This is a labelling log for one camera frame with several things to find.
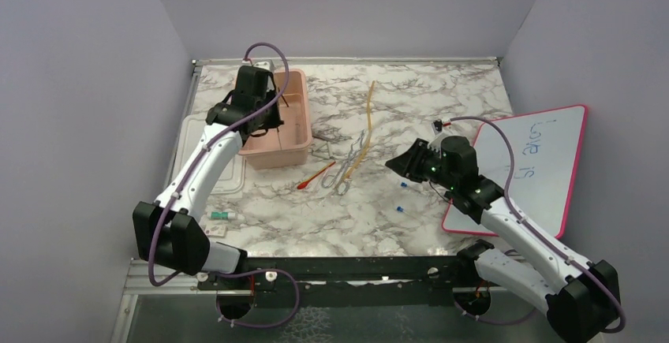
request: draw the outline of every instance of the table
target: table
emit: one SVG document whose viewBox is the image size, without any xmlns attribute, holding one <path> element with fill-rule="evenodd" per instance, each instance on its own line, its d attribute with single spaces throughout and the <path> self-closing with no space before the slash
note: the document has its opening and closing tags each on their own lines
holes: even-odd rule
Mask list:
<svg viewBox="0 0 669 343">
<path fill-rule="evenodd" d="M 367 128 L 365 102 L 372 96 L 372 146 L 353 173 L 344 196 L 331 188 L 296 185 L 328 163 L 309 157 L 303 166 L 255 171 L 247 166 L 242 197 L 212 195 L 205 215 L 236 211 L 223 242 L 250 256 L 453 255 L 476 237 L 445 233 L 446 204 L 427 184 L 409 183 L 383 164 L 416 138 L 430 140 L 437 118 L 511 115 L 499 67 L 494 61 L 472 63 L 311 64 L 291 68 L 307 76 L 314 134 L 333 140 L 334 156 L 344 158 L 350 144 Z M 191 114 L 207 112 L 234 87 L 238 64 L 205 65 Z M 473 138 L 475 123 L 452 129 Z M 405 213 L 396 211 L 404 208 Z M 499 247 L 508 247 L 497 238 Z"/>
</svg>

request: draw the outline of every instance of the scissors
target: scissors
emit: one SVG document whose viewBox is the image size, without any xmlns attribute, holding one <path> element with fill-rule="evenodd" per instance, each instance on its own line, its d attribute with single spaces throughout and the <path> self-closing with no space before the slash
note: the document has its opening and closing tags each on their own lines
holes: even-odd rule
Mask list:
<svg viewBox="0 0 669 343">
<path fill-rule="evenodd" d="M 349 154 L 346 156 L 346 159 L 342 161 L 342 166 L 339 168 L 339 171 L 337 171 L 337 173 L 334 175 L 324 176 L 323 180 L 320 181 L 320 185 L 323 188 L 330 188 L 336 183 L 337 186 L 334 187 L 334 191 L 337 192 L 338 195 L 343 196 L 349 191 L 351 181 L 344 179 L 344 175 L 346 171 L 353 165 L 353 162 L 355 162 L 357 156 L 362 152 L 363 141 L 364 130 L 360 132 L 358 139 L 351 144 Z"/>
</svg>

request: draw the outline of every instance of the pink container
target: pink container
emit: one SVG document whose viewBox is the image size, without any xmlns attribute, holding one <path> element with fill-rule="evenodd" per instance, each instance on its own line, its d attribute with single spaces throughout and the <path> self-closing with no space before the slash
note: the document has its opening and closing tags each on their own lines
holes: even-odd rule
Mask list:
<svg viewBox="0 0 669 343">
<path fill-rule="evenodd" d="M 285 72 L 274 75 L 277 86 L 283 85 Z M 313 142 L 312 122 L 307 99 L 307 78 L 300 69 L 291 69 L 288 88 L 278 101 L 278 112 L 284 124 L 267 135 L 251 137 L 239 155 L 256 170 L 305 164 Z"/>
</svg>

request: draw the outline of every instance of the white plastic lid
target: white plastic lid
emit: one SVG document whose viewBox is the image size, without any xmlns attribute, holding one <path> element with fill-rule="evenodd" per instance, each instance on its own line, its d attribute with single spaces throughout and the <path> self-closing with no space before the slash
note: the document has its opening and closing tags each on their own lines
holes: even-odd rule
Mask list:
<svg viewBox="0 0 669 343">
<path fill-rule="evenodd" d="M 177 157 L 174 159 L 174 176 L 186 163 L 193 150 L 197 147 L 202 136 L 202 131 L 207 123 L 204 121 L 204 115 L 188 116 L 181 124 L 179 134 L 179 145 L 177 147 Z M 241 191 L 244 186 L 244 173 L 246 161 L 240 155 L 235 155 L 232 162 L 228 163 L 221 173 L 221 177 L 216 181 L 212 195 L 229 195 Z"/>
</svg>

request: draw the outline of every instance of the whiteboard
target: whiteboard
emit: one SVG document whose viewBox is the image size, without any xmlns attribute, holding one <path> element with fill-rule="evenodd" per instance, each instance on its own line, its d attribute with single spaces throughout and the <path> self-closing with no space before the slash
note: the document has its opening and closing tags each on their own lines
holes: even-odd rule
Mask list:
<svg viewBox="0 0 669 343">
<path fill-rule="evenodd" d="M 556 238 L 564 233 L 587 115 L 586 106 L 575 105 L 495 121 L 514 149 L 511 198 Z M 491 126 L 482 124 L 473 146 L 479 172 L 503 187 L 510 166 L 502 138 Z M 449 233 L 496 236 L 450 206 L 442 227 Z"/>
</svg>

